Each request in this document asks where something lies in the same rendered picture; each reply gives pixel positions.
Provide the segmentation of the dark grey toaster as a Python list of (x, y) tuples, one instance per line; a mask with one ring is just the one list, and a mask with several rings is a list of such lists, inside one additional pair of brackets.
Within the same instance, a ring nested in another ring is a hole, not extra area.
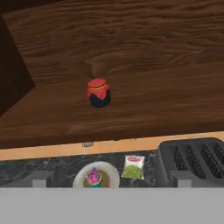
[(224, 187), (224, 142), (214, 137), (162, 142), (155, 157), (156, 187), (172, 187), (171, 171), (189, 171)]

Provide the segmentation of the brown wooden cabinet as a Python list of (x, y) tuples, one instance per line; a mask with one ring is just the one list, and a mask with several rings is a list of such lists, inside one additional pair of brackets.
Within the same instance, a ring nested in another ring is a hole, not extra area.
[(0, 106), (0, 149), (224, 130), (224, 0), (0, 0)]

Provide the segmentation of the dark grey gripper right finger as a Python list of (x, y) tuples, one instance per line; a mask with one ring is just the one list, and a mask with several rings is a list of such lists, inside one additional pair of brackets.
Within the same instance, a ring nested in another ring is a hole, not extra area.
[(184, 188), (221, 187), (221, 184), (203, 180), (189, 171), (171, 171), (171, 186)]

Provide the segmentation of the bag of green peas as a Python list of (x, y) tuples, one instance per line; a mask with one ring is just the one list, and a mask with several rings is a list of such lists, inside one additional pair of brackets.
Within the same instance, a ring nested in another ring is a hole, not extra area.
[(126, 179), (144, 178), (144, 157), (125, 156), (122, 177)]

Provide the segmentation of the jam jar with red lid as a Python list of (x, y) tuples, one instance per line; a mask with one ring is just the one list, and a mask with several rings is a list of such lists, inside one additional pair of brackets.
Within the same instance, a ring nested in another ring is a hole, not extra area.
[(103, 78), (92, 79), (87, 84), (87, 96), (91, 104), (96, 108), (108, 106), (111, 102), (110, 89)]

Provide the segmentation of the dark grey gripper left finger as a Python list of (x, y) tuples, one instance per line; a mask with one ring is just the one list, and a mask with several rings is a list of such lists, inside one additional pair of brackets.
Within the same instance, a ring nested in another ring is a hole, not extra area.
[(3, 188), (47, 188), (53, 185), (53, 176), (53, 171), (35, 171), (22, 180), (4, 185)]

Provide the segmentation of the white round plate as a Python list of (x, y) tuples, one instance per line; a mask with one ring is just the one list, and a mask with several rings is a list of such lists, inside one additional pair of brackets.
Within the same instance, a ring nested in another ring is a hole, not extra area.
[(73, 181), (73, 187), (82, 188), (84, 186), (84, 180), (94, 168), (106, 174), (106, 177), (103, 179), (103, 183), (108, 180), (108, 186), (110, 188), (119, 187), (120, 175), (118, 170), (112, 164), (103, 161), (93, 162), (81, 168)]

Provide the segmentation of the pink frosted cupcake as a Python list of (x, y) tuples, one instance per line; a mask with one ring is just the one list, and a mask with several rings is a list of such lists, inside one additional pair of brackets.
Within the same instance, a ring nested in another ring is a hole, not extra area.
[(91, 187), (100, 187), (102, 185), (102, 174), (95, 168), (87, 175), (87, 182)]

